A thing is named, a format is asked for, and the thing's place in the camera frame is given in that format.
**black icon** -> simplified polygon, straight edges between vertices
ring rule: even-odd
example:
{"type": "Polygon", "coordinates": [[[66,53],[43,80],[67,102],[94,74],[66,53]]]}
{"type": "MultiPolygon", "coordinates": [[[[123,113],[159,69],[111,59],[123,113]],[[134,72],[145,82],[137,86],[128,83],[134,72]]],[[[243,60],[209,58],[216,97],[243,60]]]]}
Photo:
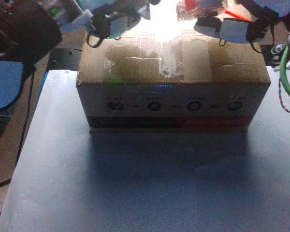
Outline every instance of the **black icon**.
{"type": "Polygon", "coordinates": [[[150,104],[148,104],[147,108],[151,111],[158,111],[162,108],[162,105],[160,102],[152,101],[150,104]]]}
{"type": "Polygon", "coordinates": [[[107,104],[107,107],[110,108],[111,110],[124,110],[124,105],[119,101],[119,102],[109,102],[107,104]]]}
{"type": "Polygon", "coordinates": [[[192,101],[187,105],[187,108],[191,111],[200,110],[201,107],[202,107],[202,104],[199,101],[192,101]]]}
{"type": "Polygon", "coordinates": [[[228,110],[239,110],[243,104],[240,101],[234,101],[228,106],[228,110]]]}

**box top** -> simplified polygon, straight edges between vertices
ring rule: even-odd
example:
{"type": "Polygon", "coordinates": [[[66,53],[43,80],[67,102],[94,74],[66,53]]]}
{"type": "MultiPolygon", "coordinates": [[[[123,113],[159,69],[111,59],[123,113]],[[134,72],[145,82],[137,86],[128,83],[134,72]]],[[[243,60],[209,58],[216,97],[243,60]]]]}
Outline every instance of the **box top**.
{"type": "Polygon", "coordinates": [[[175,7],[173,0],[152,7],[151,21],[142,19],[119,41],[104,40],[95,49],[85,42],[77,84],[270,82],[262,54],[249,44],[219,46],[218,39],[195,32],[195,22],[177,22],[175,7]],[[159,9],[168,13],[161,15],[159,9]]]}

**table surface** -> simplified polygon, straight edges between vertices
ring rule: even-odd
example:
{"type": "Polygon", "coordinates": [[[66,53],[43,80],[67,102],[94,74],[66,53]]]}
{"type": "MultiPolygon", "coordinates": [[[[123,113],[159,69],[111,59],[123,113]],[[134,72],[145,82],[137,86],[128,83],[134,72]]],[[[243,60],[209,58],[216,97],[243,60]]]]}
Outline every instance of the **table surface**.
{"type": "Polygon", "coordinates": [[[290,114],[269,73],[247,134],[89,134],[76,72],[51,71],[0,232],[290,231],[290,114]]]}

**cardboard box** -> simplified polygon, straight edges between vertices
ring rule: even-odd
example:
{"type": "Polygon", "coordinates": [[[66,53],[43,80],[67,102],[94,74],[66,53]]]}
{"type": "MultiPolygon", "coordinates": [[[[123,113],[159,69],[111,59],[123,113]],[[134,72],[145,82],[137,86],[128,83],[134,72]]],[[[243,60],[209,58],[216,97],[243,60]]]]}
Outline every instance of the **cardboard box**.
{"type": "Polygon", "coordinates": [[[175,24],[180,33],[161,39],[150,23],[96,49],[84,43],[76,84],[90,127],[246,131],[270,85],[262,55],[175,24]]]}

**floor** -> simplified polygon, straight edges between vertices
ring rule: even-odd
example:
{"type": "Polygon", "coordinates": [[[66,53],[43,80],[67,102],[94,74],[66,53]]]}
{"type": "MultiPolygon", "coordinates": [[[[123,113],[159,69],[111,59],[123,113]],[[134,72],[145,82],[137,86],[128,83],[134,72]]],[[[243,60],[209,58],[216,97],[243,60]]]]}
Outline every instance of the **floor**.
{"type": "MultiPolygon", "coordinates": [[[[60,48],[76,48],[82,49],[83,41],[85,36],[85,29],[81,28],[73,33],[63,34],[63,41],[58,45],[60,48]]],[[[44,72],[48,62],[49,55],[45,56],[36,65],[37,71],[35,73],[34,87],[31,98],[31,111],[29,121],[27,124],[26,132],[29,129],[30,122],[32,120],[40,89],[44,77],[44,72]]],[[[28,93],[31,79],[26,80],[24,90],[20,96],[18,102],[15,104],[15,110],[13,116],[0,138],[0,182],[12,177],[17,151],[20,143],[20,137],[26,117],[27,104],[28,104],[28,93]]],[[[3,207],[5,196],[8,190],[8,186],[0,188],[0,210],[3,207]]]]}

